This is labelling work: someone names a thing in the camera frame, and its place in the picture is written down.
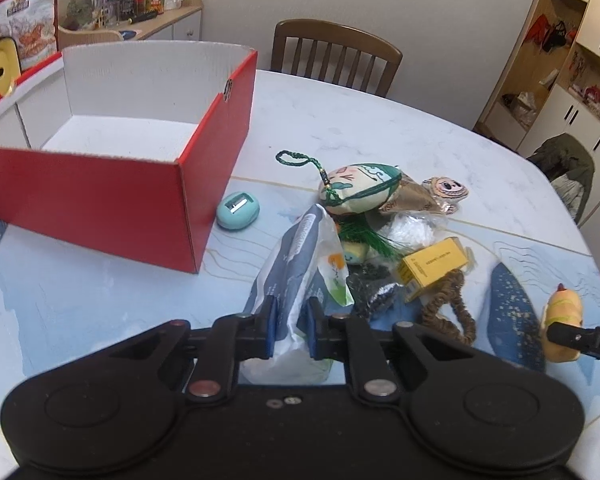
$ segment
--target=green jacket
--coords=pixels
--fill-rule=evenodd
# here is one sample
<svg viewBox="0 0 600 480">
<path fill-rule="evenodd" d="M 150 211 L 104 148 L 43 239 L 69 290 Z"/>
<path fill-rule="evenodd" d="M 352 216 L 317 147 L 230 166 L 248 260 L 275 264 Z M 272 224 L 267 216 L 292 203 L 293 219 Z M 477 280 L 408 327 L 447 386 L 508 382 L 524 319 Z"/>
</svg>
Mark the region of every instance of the green jacket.
<svg viewBox="0 0 600 480">
<path fill-rule="evenodd" d="M 580 207 L 574 221 L 578 223 L 591 193 L 593 174 L 596 165 L 585 147 L 569 134 L 560 134 L 547 139 L 527 160 L 534 163 L 544 173 L 549 182 L 566 174 L 570 180 L 582 184 L 584 188 Z"/>
</svg>

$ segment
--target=chair backrest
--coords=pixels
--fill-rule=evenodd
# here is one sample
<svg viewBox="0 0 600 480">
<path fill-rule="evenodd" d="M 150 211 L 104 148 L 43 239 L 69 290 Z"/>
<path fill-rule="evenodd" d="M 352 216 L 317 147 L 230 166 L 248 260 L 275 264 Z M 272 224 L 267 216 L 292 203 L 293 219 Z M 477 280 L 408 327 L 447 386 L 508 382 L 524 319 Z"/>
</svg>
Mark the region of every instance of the chair backrest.
<svg viewBox="0 0 600 480">
<path fill-rule="evenodd" d="M 322 56 L 322 64 L 318 74 L 318 80 L 324 81 L 331 59 L 331 48 L 335 44 L 341 47 L 338 63 L 331 79 L 332 84 L 339 84 L 342 76 L 342 69 L 345 64 L 347 49 L 351 48 L 356 51 L 349 70 L 346 86 L 352 88 L 353 81 L 356 78 L 358 65 L 360 64 L 360 56 L 362 53 L 369 54 L 370 59 L 366 66 L 360 91 L 366 92 L 371 79 L 371 73 L 374 68 L 376 59 L 382 59 L 386 62 L 380 80 L 376 87 L 375 94 L 380 97 L 385 97 L 389 91 L 392 81 L 400 62 L 402 61 L 402 53 L 388 41 L 378 38 L 373 34 L 369 34 L 363 30 L 358 30 L 337 23 L 324 22 L 323 20 L 285 20 L 276 25 L 276 31 L 273 37 L 273 52 L 271 56 L 271 70 L 273 72 L 282 72 L 282 65 L 285 57 L 285 47 L 287 38 L 298 38 L 296 51 L 294 53 L 293 63 L 291 65 L 291 74 L 298 75 L 298 67 L 300 65 L 300 57 L 302 53 L 303 40 L 313 40 L 311 50 L 306 62 L 304 77 L 310 78 L 314 71 L 315 57 L 318 47 L 318 42 L 327 43 L 324 55 Z"/>
<path fill-rule="evenodd" d="M 93 43 L 109 43 L 110 41 L 124 41 L 122 34 L 116 30 L 68 30 L 58 27 L 58 45 L 60 50 L 74 45 L 87 45 Z"/>
</svg>

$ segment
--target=wall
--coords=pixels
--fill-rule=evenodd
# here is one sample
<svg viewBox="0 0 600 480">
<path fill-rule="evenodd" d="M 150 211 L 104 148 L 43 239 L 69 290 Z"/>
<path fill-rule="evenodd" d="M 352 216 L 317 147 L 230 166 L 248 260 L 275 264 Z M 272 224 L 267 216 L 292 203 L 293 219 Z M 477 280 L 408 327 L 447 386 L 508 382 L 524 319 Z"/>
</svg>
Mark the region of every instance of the wall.
<svg viewBox="0 0 600 480">
<path fill-rule="evenodd" d="M 471 128 L 532 0 L 203 1 L 203 39 L 257 48 L 260 68 L 269 67 L 274 27 L 286 18 L 321 18 L 386 38 L 404 53 L 388 97 Z"/>
</svg>

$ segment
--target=silver screw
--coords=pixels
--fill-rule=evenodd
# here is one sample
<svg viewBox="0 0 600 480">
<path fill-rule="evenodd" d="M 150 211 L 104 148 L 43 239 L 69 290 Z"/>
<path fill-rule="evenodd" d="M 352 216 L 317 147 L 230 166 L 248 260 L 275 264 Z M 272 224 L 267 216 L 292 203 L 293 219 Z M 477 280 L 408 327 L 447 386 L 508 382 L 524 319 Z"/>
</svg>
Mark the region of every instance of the silver screw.
<svg viewBox="0 0 600 480">
<path fill-rule="evenodd" d="M 301 402 L 302 399 L 300 397 L 285 397 L 285 404 L 290 404 L 291 406 L 295 406 Z"/>
<path fill-rule="evenodd" d="M 280 408 L 282 408 L 282 406 L 284 406 L 284 402 L 282 402 L 280 399 L 269 399 L 266 402 L 266 405 L 269 408 L 273 408 L 274 410 L 279 410 Z"/>
<path fill-rule="evenodd" d="M 220 384 L 215 381 L 196 381 L 189 385 L 189 393 L 196 397 L 213 397 L 220 393 Z"/>
<path fill-rule="evenodd" d="M 387 397 L 398 389 L 393 381 L 373 379 L 365 383 L 365 391 L 374 397 Z"/>
</svg>

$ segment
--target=teal pencil sharpener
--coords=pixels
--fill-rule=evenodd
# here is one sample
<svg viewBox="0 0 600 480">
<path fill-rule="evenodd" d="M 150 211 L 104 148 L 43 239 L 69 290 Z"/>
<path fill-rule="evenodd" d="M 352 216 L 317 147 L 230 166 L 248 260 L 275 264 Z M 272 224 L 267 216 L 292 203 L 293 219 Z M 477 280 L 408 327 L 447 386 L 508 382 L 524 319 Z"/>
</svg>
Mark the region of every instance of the teal pencil sharpener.
<svg viewBox="0 0 600 480">
<path fill-rule="evenodd" d="M 216 209 L 218 225 L 231 231 L 244 229 L 258 217 L 260 204 L 250 193 L 239 191 L 222 199 Z"/>
</svg>

